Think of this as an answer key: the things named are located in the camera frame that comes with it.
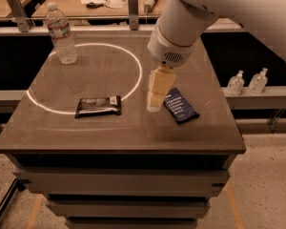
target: orange line on floor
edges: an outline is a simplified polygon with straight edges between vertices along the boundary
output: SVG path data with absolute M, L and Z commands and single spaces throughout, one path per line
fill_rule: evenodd
M 43 195 L 41 195 L 41 194 L 37 195 L 34 207 L 31 210 L 31 216 L 30 216 L 29 221 L 28 221 L 27 229 L 33 228 L 33 225 L 35 224 L 36 217 L 37 217 L 37 214 L 40 210 L 43 198 L 44 198 Z
M 228 200 L 230 202 L 231 208 L 232 208 L 232 213 L 235 218 L 235 224 L 237 229 L 244 229 L 244 226 L 241 221 L 240 214 L 238 212 L 237 204 L 235 201 L 235 195 L 233 193 L 232 186 L 230 184 L 230 181 L 228 180 L 226 184 L 226 189 L 227 189 L 227 194 L 228 194 Z

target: white robotic arm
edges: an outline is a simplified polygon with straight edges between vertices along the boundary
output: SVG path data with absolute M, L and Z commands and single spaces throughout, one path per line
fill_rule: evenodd
M 286 0 L 169 0 L 149 43 L 153 58 L 166 68 L 182 65 L 191 55 L 196 38 L 219 16 L 241 25 L 286 61 Z M 152 76 L 148 106 L 153 93 L 162 91 L 158 96 L 163 97 L 169 90 L 159 88 Z M 152 103 L 158 109 L 161 97 Z

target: concrete floor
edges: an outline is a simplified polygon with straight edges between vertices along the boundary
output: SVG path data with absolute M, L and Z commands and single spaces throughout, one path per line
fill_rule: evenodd
M 230 169 L 231 178 L 197 229 L 286 229 L 286 120 L 269 132 L 265 120 L 238 120 L 247 152 Z M 0 155 L 0 200 L 14 177 Z M 0 229 L 67 229 L 42 195 L 16 192 L 0 219 Z

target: black candy wrapper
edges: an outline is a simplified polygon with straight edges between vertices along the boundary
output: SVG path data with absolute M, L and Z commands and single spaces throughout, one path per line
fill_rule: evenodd
M 178 124 L 182 124 L 200 116 L 192 105 L 181 95 L 177 88 L 173 88 L 169 91 L 164 99 L 164 105 Z
M 122 115 L 121 96 L 81 98 L 77 105 L 75 118 L 110 114 Z

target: small plastic bottle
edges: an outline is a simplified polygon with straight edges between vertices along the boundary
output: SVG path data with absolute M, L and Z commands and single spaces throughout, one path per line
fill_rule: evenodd
M 227 86 L 227 92 L 231 95 L 239 95 L 243 86 L 244 79 L 242 78 L 243 71 L 238 71 L 236 76 L 233 76 Z
M 249 84 L 249 90 L 253 93 L 259 94 L 263 92 L 268 78 L 266 76 L 266 72 L 268 71 L 267 68 L 263 68 L 263 70 L 260 73 L 257 73 L 252 77 L 252 80 Z
M 58 58 L 63 64 L 74 63 L 77 60 L 77 52 L 68 19 L 55 2 L 49 2 L 47 6 L 49 10 L 46 23 Z

